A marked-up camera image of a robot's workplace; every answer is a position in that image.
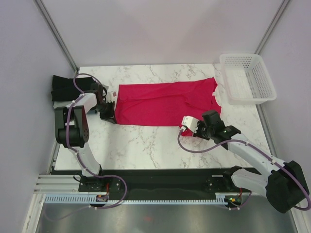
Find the red t shirt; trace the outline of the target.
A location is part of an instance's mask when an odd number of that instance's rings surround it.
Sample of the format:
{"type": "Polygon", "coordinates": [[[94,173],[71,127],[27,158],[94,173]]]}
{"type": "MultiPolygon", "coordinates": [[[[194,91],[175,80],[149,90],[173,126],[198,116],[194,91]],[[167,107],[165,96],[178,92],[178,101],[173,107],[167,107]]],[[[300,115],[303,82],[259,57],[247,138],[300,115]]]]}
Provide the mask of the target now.
{"type": "Polygon", "coordinates": [[[180,127],[184,116],[202,120],[209,110],[221,112],[213,93],[214,78],[190,82],[122,84],[115,109],[120,125],[180,127]]]}

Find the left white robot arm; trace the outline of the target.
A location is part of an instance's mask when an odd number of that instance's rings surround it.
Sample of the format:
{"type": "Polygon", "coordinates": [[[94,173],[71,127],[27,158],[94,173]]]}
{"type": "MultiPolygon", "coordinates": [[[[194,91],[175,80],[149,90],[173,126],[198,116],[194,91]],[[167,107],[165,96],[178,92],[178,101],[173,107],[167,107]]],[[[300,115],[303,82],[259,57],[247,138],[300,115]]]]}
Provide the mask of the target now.
{"type": "Polygon", "coordinates": [[[95,111],[103,121],[116,124],[114,92],[99,83],[92,82],[82,87],[62,88],[53,93],[52,100],[63,106],[54,109],[55,138],[77,159],[84,176],[92,176],[90,186],[96,191],[105,189],[107,180],[100,175],[101,165],[89,146],[87,113],[95,111]]]}

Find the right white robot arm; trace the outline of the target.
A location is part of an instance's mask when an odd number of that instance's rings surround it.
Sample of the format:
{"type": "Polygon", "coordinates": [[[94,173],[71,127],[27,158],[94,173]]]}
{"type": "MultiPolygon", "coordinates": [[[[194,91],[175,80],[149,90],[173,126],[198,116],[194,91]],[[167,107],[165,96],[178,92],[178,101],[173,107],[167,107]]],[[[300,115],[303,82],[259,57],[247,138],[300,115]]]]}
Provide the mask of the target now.
{"type": "Polygon", "coordinates": [[[310,192],[297,162],[285,162],[265,153],[239,129],[232,125],[226,126],[215,110],[203,113],[202,117],[202,120],[191,118],[190,130],[194,136],[213,140],[217,146],[240,156],[258,171],[252,173],[244,168],[232,168],[222,180],[226,190],[234,191],[241,187],[260,194],[281,213],[298,208],[303,200],[307,201],[307,206],[301,210],[310,210],[310,192]]]}

